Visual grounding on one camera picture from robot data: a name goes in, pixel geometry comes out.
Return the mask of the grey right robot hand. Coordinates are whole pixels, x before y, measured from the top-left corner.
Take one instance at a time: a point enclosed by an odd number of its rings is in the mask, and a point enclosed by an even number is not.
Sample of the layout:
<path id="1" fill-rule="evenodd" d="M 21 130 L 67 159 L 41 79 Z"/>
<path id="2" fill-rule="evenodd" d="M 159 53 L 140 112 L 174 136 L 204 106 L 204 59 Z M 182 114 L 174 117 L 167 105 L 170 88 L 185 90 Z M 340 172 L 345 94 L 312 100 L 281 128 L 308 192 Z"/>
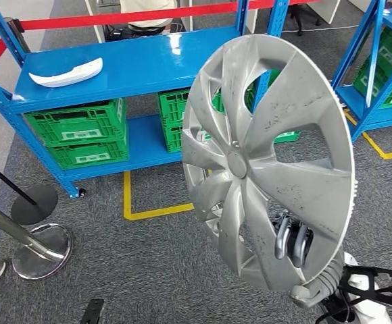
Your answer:
<path id="1" fill-rule="evenodd" d="M 302 308 L 315 306 L 324 299 L 319 278 L 304 274 L 307 254 L 313 233 L 306 224 L 288 210 L 277 213 L 272 225 L 276 237 L 274 245 L 275 278 L 269 284 L 274 291 L 288 291 L 292 301 Z"/>

